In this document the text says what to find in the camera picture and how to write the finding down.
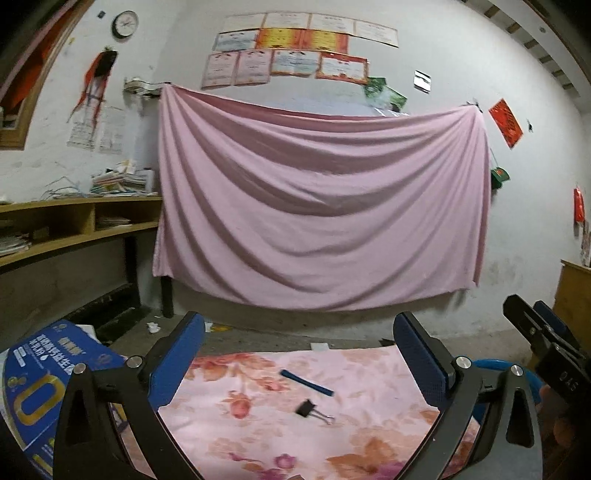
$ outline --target floral tablecloth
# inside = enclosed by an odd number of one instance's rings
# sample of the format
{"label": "floral tablecloth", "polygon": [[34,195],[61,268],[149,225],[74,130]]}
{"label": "floral tablecloth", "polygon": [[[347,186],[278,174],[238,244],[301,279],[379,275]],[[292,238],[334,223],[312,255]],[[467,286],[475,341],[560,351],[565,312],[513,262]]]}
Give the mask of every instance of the floral tablecloth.
{"label": "floral tablecloth", "polygon": [[[335,395],[281,377],[283,368]],[[308,398],[335,424],[296,415]],[[396,346],[197,357],[159,413],[206,480],[392,480],[439,414]],[[464,464],[477,430],[473,422],[446,474]],[[152,475],[129,429],[124,441]]]}

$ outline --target fabric fold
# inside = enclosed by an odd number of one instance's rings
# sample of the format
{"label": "fabric fold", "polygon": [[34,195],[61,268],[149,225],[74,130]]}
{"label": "fabric fold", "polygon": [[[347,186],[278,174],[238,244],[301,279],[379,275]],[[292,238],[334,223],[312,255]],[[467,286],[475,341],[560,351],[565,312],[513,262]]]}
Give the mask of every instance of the fabric fold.
{"label": "fabric fold", "polygon": [[279,309],[356,310],[478,282],[490,172],[474,106],[385,118],[165,86],[153,273]]}

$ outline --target blue stick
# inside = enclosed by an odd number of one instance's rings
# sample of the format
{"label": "blue stick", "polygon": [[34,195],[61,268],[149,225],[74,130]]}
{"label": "blue stick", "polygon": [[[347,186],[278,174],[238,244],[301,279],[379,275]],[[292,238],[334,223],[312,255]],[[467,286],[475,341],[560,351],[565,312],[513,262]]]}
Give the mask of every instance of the blue stick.
{"label": "blue stick", "polygon": [[301,383],[302,385],[305,385],[306,387],[310,387],[310,388],[316,390],[317,392],[320,392],[328,397],[332,397],[335,394],[335,392],[333,392],[332,390],[329,390],[328,388],[324,388],[319,385],[313,384],[312,382],[308,382],[307,380],[304,380],[303,378],[300,378],[297,375],[294,375],[289,370],[281,370],[279,372],[279,374],[285,378],[289,378],[290,380]]}

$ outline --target red bag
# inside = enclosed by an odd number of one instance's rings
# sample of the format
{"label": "red bag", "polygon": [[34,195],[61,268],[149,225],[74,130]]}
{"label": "red bag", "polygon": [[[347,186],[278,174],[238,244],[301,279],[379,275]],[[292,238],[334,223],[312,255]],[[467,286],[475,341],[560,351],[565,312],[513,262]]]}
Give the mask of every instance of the red bag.
{"label": "red bag", "polygon": [[583,202],[583,194],[579,187],[574,190],[574,221],[584,222],[585,221],[585,205]]}

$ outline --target blue box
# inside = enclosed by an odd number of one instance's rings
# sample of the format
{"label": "blue box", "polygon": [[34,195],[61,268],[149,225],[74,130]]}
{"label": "blue box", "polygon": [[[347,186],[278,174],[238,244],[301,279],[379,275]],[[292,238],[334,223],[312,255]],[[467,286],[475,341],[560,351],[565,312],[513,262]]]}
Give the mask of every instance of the blue box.
{"label": "blue box", "polygon": [[[53,478],[57,419],[74,365],[83,362],[91,370],[101,370],[121,367],[124,361],[67,320],[52,323],[0,353],[0,411],[43,477]],[[112,411],[123,428],[122,410],[113,406]]]}

